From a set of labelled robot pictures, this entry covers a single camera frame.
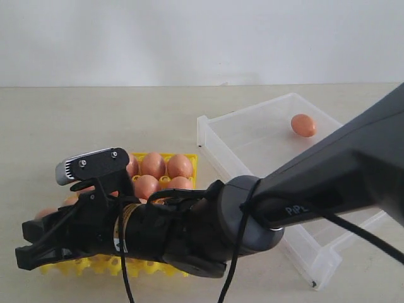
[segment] robotic arm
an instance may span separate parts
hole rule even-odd
[[[73,206],[23,223],[32,245],[16,249],[18,267],[120,255],[122,247],[130,258],[220,278],[247,206],[252,219],[239,256],[276,246],[288,225],[319,218],[314,208],[339,214],[377,205],[404,226],[403,129],[404,84],[264,179],[244,175],[216,181],[206,191],[160,191],[147,204],[134,197],[124,150],[67,159],[56,169],[58,183],[79,181],[72,191],[95,190]],[[165,204],[152,203],[158,198]]]

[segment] table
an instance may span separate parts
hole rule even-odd
[[[397,83],[160,88],[0,89],[1,302],[127,302],[121,275],[41,275],[16,267],[25,245],[21,223],[58,205],[68,188],[54,180],[56,164],[110,146],[134,152],[199,153],[196,118],[216,117],[296,92],[347,122]],[[218,178],[199,157],[197,187]],[[404,229],[390,220],[377,232],[404,250]],[[226,302],[401,302],[404,270],[370,244],[357,241],[328,287],[315,292],[277,248],[240,259]],[[131,280],[137,302],[216,302],[224,279],[142,274]]]

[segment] screw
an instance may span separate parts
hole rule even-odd
[[[86,164],[87,164],[87,161],[86,161],[86,160],[80,160],[80,161],[78,162],[78,166],[80,166],[81,168],[83,168],[84,166],[86,166]]]

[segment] transparent plastic box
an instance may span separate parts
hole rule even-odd
[[[290,120],[296,114],[311,116],[318,133],[311,138],[294,134]],[[265,177],[339,127],[339,122],[290,93],[222,117],[199,117],[198,146],[224,181],[238,175]],[[387,216],[379,208],[369,208],[342,217],[372,230]],[[338,253],[356,238],[322,219],[287,227],[279,245],[312,287],[321,290],[342,261]]]

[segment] egg carton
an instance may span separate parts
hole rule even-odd
[[[133,177],[135,181],[141,176],[140,164],[147,153],[132,153],[139,162],[139,174]],[[170,160],[174,153],[160,153],[166,163],[166,172],[158,181],[162,189],[167,188],[167,184],[170,182],[170,177],[167,175],[167,162]],[[193,174],[189,180],[193,184],[193,188],[196,187],[196,170],[198,166],[198,156],[193,154],[184,154],[192,163]],[[112,276],[118,275],[122,270],[121,258],[119,256],[107,256],[103,254],[98,254],[89,258],[81,258],[69,261],[63,261],[55,264],[46,264],[39,268],[42,274],[48,273],[50,270],[59,270],[63,275],[68,275],[73,272],[80,276],[84,269],[90,268],[95,273],[110,273]],[[137,277],[139,272],[144,271],[145,273],[151,275],[157,271],[165,273],[167,276],[173,276],[176,273],[180,273],[183,276],[188,276],[187,273],[180,271],[173,266],[165,263],[143,261],[138,259],[126,258],[126,269],[130,277]]]

